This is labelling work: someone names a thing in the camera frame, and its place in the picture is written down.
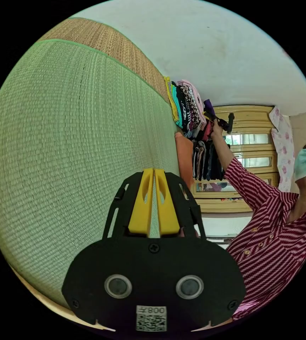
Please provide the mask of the person's right hand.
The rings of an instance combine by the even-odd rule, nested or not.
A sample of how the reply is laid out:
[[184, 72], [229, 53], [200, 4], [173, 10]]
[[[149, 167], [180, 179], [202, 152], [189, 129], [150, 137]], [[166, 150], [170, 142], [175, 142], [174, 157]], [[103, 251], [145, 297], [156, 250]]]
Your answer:
[[222, 127], [219, 125], [218, 123], [218, 119], [215, 118], [213, 120], [213, 124], [212, 124], [212, 132], [211, 132], [211, 139], [214, 141], [215, 139], [221, 139], [222, 133], [223, 133], [223, 129]]

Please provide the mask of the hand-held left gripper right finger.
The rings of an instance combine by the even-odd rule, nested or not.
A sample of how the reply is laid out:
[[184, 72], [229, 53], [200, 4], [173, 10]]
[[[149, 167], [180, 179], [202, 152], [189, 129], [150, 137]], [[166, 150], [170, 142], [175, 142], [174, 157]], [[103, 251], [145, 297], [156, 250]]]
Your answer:
[[160, 231], [179, 231], [180, 226], [163, 169], [155, 169], [157, 213]]

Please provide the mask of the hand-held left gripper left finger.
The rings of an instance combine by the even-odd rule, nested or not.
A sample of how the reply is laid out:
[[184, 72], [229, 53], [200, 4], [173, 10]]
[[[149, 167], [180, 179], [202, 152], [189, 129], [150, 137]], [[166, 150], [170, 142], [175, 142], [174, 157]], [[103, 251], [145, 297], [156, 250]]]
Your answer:
[[136, 195], [129, 230], [150, 230], [153, 200], [154, 169], [144, 169]]

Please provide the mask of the person's left hand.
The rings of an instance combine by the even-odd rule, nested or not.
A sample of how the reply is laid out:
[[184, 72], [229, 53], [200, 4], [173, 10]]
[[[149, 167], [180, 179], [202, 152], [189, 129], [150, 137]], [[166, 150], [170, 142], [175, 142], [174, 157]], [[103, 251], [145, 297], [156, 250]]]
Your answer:
[[193, 237], [196, 237], [196, 238], [200, 237], [197, 229], [194, 226], [192, 226], [192, 228], [182, 227], [180, 229], [179, 237], [191, 237], [191, 235], [193, 235]]

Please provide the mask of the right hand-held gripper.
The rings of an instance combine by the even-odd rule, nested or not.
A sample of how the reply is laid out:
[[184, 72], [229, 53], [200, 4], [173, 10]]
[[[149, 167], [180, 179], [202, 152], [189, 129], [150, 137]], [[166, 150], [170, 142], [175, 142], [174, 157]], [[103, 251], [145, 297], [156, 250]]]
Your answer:
[[213, 123], [217, 122], [218, 126], [224, 130], [227, 131], [229, 128], [229, 124], [227, 121], [220, 119], [218, 117], [216, 117], [215, 114], [213, 114], [212, 112], [203, 112], [203, 115], [205, 116], [205, 118], [209, 121], [213, 121]]

